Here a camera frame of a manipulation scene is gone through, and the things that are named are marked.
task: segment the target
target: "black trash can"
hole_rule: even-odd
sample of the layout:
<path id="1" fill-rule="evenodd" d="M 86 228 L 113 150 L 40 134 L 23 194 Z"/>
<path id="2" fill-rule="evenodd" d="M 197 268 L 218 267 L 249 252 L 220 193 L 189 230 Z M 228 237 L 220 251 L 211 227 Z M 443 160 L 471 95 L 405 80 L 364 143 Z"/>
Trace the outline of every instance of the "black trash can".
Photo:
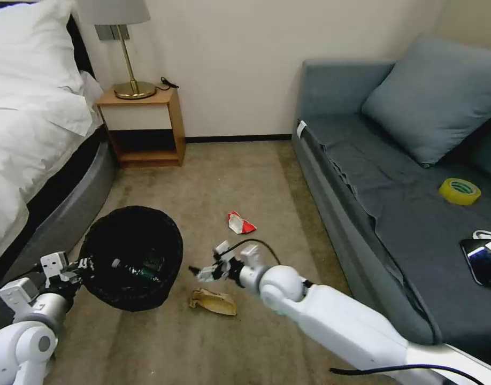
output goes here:
<path id="1" fill-rule="evenodd" d="M 118 309 L 163 304 L 180 270 L 183 240 L 174 221 L 150 207 L 128 206 L 97 220 L 85 236 L 85 287 Z"/>

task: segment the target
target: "sofa cushion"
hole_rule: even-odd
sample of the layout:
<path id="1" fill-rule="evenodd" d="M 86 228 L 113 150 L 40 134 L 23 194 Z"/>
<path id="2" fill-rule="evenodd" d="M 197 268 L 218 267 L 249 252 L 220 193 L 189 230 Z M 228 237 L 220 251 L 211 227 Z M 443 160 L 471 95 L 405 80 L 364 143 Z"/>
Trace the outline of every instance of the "sofa cushion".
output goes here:
<path id="1" fill-rule="evenodd" d="M 469 154 L 470 162 L 491 176 L 491 122 Z"/>
<path id="2" fill-rule="evenodd" d="M 433 165 L 491 117 L 491 51 L 420 36 L 362 112 Z"/>
<path id="3" fill-rule="evenodd" d="M 330 170 L 374 221 L 372 231 L 415 288 L 440 341 L 491 363 L 491 289 L 476 284 L 459 247 L 474 230 L 491 230 L 491 179 L 462 164 L 422 168 L 365 117 L 303 119 Z M 438 188 L 451 177 L 475 183 L 481 197 L 472 206 L 448 203 Z"/>

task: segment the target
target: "smartphone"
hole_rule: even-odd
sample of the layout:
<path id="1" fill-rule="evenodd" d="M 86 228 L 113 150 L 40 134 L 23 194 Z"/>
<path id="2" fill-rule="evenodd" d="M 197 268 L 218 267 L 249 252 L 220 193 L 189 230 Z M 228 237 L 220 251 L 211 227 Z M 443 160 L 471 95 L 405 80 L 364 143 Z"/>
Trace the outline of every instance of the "smartphone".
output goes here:
<path id="1" fill-rule="evenodd" d="M 491 287 L 491 240 L 466 239 L 459 245 L 465 254 L 474 280 L 482 286 Z"/>

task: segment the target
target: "sofa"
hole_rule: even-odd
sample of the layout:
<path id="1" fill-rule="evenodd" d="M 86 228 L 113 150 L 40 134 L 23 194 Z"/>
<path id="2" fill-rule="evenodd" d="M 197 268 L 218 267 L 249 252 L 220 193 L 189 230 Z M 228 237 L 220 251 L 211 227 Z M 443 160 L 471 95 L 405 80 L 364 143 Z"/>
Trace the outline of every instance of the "sofa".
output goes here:
<path id="1" fill-rule="evenodd" d="M 307 60 L 292 143 L 352 295 L 411 342 L 447 343 L 491 364 L 491 289 L 459 247 L 491 230 L 491 176 L 474 160 L 491 119 L 423 167 L 362 112 L 393 62 Z M 300 122 L 306 127 L 297 131 Z M 475 183 L 471 206 L 447 202 L 447 178 Z"/>

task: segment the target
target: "red and white wrapper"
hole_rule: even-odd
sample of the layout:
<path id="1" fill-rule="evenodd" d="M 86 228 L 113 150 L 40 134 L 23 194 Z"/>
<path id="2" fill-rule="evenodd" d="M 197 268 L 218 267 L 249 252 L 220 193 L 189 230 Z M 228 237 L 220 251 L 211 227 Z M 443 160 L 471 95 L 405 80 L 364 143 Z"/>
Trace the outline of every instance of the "red and white wrapper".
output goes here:
<path id="1" fill-rule="evenodd" d="M 236 211 L 228 214 L 228 226 L 237 234 L 247 234 L 256 230 L 256 226 L 243 219 Z"/>

